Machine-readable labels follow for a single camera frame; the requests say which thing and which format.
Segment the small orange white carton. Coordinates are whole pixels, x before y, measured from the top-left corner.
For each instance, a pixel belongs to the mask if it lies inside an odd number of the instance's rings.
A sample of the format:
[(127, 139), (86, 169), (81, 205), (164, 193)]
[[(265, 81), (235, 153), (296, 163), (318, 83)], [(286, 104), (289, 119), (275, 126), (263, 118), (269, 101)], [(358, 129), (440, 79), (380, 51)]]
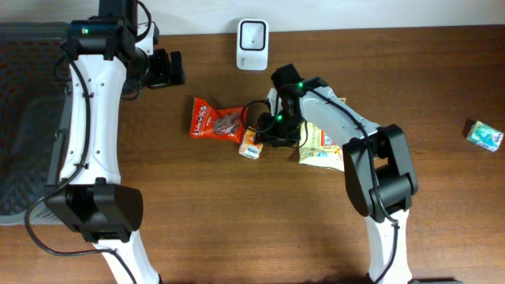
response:
[(252, 130), (246, 130), (238, 153), (246, 158), (258, 159), (262, 149), (263, 145), (256, 142), (256, 133)]

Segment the pale yellow snack bag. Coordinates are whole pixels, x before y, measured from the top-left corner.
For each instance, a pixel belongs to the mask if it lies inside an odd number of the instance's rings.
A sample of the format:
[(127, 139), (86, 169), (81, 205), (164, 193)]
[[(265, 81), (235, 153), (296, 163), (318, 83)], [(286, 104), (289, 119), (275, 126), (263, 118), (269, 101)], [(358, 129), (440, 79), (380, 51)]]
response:
[(301, 126), (299, 163), (331, 170), (344, 171), (341, 148), (311, 122)]

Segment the orange snack bag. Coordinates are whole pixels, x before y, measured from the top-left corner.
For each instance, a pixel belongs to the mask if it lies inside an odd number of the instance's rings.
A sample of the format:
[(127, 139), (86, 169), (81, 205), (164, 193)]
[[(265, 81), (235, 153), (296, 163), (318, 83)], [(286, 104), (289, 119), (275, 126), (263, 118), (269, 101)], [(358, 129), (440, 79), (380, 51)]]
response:
[(243, 106), (215, 109), (206, 100), (193, 100), (193, 113), (189, 135), (193, 139), (229, 140), (242, 142), (245, 134), (241, 115)]

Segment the teal tissue pack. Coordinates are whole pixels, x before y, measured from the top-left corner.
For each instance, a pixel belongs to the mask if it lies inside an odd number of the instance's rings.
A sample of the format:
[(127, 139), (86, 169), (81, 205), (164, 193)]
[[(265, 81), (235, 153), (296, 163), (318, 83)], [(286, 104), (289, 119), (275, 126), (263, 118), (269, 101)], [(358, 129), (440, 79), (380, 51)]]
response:
[(476, 121), (466, 136), (466, 139), (488, 151), (497, 151), (504, 138), (504, 133), (481, 121)]

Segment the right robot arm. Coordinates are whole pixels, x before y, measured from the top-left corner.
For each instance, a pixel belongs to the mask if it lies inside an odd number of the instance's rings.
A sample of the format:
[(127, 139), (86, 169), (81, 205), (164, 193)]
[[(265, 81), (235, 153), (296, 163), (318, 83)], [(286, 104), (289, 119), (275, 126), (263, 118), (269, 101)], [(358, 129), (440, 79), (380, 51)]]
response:
[(406, 221), (418, 181), (405, 133), (396, 124), (383, 127), (359, 115), (321, 77), (304, 79), (292, 64), (277, 68), (271, 81), (270, 110), (260, 115), (257, 140), (294, 148), (303, 140), (303, 123), (322, 129), (342, 151), (346, 194), (365, 218), (368, 279), (411, 283)]

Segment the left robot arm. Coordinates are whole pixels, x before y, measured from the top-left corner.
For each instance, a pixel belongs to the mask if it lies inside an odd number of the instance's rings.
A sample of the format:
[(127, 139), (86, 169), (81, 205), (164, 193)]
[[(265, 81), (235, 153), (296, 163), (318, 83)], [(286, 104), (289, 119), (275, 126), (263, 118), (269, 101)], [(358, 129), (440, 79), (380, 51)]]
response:
[(142, 10), (139, 1), (102, 1), (95, 16), (69, 25), (62, 44), (72, 83), (69, 136), (58, 181), (43, 198), (119, 283), (161, 282), (140, 236), (142, 195), (122, 184), (119, 105), (144, 88), (185, 83), (181, 54), (158, 48), (156, 24), (138, 21)]

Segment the white barcode scanner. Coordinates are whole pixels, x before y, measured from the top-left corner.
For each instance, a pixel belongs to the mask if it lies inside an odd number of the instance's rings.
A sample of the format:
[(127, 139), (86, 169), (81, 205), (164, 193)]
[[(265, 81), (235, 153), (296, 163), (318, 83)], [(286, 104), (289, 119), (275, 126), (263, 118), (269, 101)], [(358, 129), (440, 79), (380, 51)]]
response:
[(245, 18), (238, 22), (236, 66), (241, 70), (264, 71), (268, 64), (269, 24)]

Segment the dark grey plastic basket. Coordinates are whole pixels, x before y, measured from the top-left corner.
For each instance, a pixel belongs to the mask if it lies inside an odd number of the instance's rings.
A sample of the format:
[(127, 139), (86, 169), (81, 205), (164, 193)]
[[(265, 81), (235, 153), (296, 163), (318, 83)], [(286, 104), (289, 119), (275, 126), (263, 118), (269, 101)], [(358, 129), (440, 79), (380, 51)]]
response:
[(71, 98), (54, 76), (67, 23), (1, 25), (1, 224), (18, 226), (58, 182)]

